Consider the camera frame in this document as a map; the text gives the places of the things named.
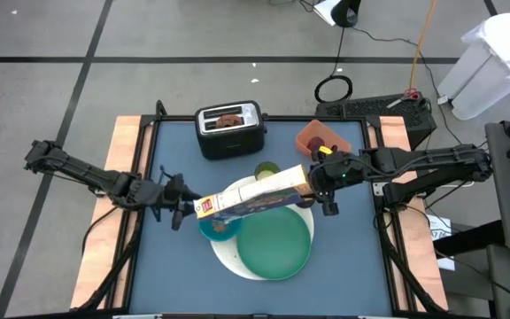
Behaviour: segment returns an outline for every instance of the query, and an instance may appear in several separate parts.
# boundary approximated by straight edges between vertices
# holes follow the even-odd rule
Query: white paper
[[[452,234],[452,222],[448,218],[442,218],[442,221],[433,215],[426,214],[430,220],[430,233],[432,233],[432,241],[442,237],[448,237]],[[438,260],[438,267],[454,271],[455,264],[449,258],[442,258]]]
[[[324,19],[330,26],[335,26],[336,23],[332,19],[332,9],[340,0],[326,0],[314,6],[314,12]]]

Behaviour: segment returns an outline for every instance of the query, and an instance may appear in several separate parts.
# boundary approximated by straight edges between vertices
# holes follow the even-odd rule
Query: blue tabletop
[[[268,122],[262,151],[233,159],[204,159],[192,122],[161,122],[151,166],[157,180],[160,165],[183,173],[186,184],[202,195],[224,190],[253,175],[262,161],[280,168],[310,160],[295,146],[305,122]],[[363,148],[358,122],[327,122],[356,152]],[[223,266],[195,217],[179,231],[171,218],[155,221],[147,211],[135,267],[130,314],[203,313],[273,315],[391,315],[379,237],[373,227],[374,207],[368,183],[336,192],[340,215],[325,217],[312,207],[314,238],[310,258],[295,276],[282,281],[252,281]]]

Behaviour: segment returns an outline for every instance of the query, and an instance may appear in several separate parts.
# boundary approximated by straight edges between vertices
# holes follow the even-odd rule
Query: white bin
[[[469,120],[510,93],[510,13],[493,16],[461,37],[466,52],[438,86],[452,113]]]

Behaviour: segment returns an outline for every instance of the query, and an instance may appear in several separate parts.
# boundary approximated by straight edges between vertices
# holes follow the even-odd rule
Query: white plate
[[[242,178],[229,185],[226,188],[226,191],[236,189],[255,181],[255,176]],[[305,221],[306,227],[308,227],[308,230],[310,231],[310,243],[312,243],[314,237],[314,218],[312,217],[312,210],[310,208],[300,208],[296,205],[288,205],[287,207],[297,212],[297,214],[299,214]],[[251,280],[266,280],[265,278],[257,276],[248,270],[241,261],[241,258],[239,258],[239,253],[237,252],[237,236],[233,236],[231,239],[223,242],[212,241],[211,243],[213,252],[216,256],[218,256],[218,259],[234,274]]]

